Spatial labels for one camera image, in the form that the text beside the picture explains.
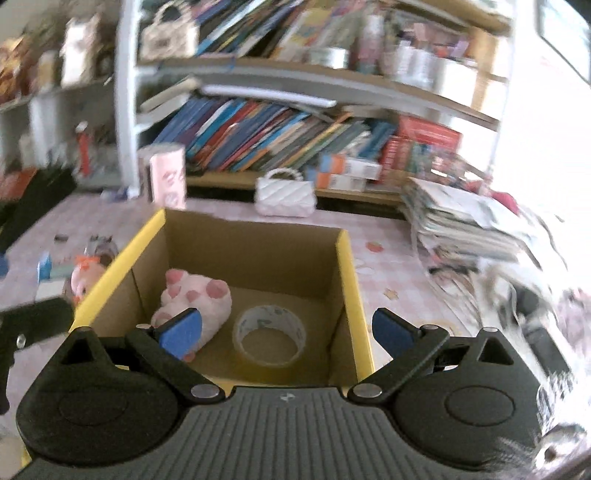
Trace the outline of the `pink plush pig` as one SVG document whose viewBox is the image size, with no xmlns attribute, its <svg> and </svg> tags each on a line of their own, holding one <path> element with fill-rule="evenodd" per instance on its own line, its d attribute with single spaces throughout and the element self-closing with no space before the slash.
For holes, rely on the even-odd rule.
<svg viewBox="0 0 591 480">
<path fill-rule="evenodd" d="M 185 270 L 169 269 L 165 273 L 166 288 L 160 295 L 161 306 L 152 315 L 150 324 L 158 328 L 187 308 L 201 315 L 201 334 L 182 360 L 194 360 L 197 351 L 211 341 L 231 314 L 232 299 L 228 283 Z"/>
</svg>

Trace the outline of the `pink plush chick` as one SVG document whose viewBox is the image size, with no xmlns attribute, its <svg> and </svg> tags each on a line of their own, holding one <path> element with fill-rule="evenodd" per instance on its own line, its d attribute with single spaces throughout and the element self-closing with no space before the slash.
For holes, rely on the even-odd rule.
<svg viewBox="0 0 591 480">
<path fill-rule="evenodd" d="M 91 291 L 105 273 L 106 268 L 98 257 L 78 256 L 70 277 L 74 302 L 79 303 Z"/>
</svg>

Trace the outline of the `clear tape roll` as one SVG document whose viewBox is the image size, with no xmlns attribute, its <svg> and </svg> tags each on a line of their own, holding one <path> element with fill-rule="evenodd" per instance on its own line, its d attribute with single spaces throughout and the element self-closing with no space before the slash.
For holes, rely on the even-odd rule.
<svg viewBox="0 0 591 480">
<path fill-rule="evenodd" d="M 246 309 L 235 320 L 235 350 L 253 364 L 283 368 L 300 359 L 307 345 L 307 330 L 296 314 L 279 305 Z"/>
</svg>

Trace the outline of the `yellow cardboard box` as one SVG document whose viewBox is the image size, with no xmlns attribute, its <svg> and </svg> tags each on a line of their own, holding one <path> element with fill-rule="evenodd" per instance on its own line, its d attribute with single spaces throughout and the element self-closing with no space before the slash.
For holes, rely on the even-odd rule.
<svg viewBox="0 0 591 480">
<path fill-rule="evenodd" d="M 171 345 L 224 389 L 346 389 L 374 371 L 345 230 L 161 210 L 79 302 L 74 323 L 119 337 L 188 308 L 201 335 Z"/>
</svg>

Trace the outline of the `stack of newspapers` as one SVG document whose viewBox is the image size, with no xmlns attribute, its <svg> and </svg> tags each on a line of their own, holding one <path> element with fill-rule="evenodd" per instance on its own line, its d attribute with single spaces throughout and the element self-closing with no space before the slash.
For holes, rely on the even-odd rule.
<svg viewBox="0 0 591 480">
<path fill-rule="evenodd" d="M 402 199 L 415 240 L 442 260 L 484 258 L 541 266 L 533 244 L 535 228 L 491 197 L 412 179 Z"/>
</svg>

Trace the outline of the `pink cartoon humidifier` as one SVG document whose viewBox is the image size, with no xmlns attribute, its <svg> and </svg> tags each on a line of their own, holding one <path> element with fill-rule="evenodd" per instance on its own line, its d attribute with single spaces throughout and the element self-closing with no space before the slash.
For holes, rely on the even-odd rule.
<svg viewBox="0 0 591 480">
<path fill-rule="evenodd" d="M 186 208 L 185 148 L 180 143 L 157 143 L 138 150 L 147 174 L 149 200 L 159 208 Z"/>
</svg>

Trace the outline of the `white quilted handbag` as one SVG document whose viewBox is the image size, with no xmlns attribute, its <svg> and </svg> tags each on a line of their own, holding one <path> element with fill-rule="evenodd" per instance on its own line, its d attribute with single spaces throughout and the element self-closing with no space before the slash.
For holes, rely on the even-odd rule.
<svg viewBox="0 0 591 480">
<path fill-rule="evenodd" d="M 317 207 L 315 187 L 291 168 L 270 170 L 256 179 L 254 207 L 259 215 L 304 218 Z"/>
</svg>

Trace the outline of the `white wooden bookshelf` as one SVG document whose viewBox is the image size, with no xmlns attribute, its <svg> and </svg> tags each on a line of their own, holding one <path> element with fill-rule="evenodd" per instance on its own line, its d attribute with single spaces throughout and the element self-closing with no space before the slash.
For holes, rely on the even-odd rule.
<svg viewBox="0 0 591 480">
<path fill-rule="evenodd" d="M 117 148 L 122 184 L 138 188 L 138 140 L 145 130 L 136 119 L 138 89 L 173 83 L 194 76 L 202 85 L 256 87 L 290 95 L 318 97 L 345 105 L 372 105 L 391 110 L 413 107 L 421 113 L 439 112 L 461 118 L 491 131 L 500 122 L 458 102 L 414 86 L 391 82 L 376 75 L 324 66 L 242 57 L 137 61 L 141 19 L 139 1 L 123 1 L 117 26 L 114 104 Z"/>
</svg>

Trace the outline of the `beige handbag on shelf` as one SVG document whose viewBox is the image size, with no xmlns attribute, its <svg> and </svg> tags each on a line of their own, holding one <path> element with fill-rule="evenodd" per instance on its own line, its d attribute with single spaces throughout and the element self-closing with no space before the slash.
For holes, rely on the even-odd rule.
<svg viewBox="0 0 591 480">
<path fill-rule="evenodd" d="M 168 1 L 156 11 L 141 33 L 142 61 L 189 58 L 197 53 L 199 27 L 185 1 Z"/>
</svg>

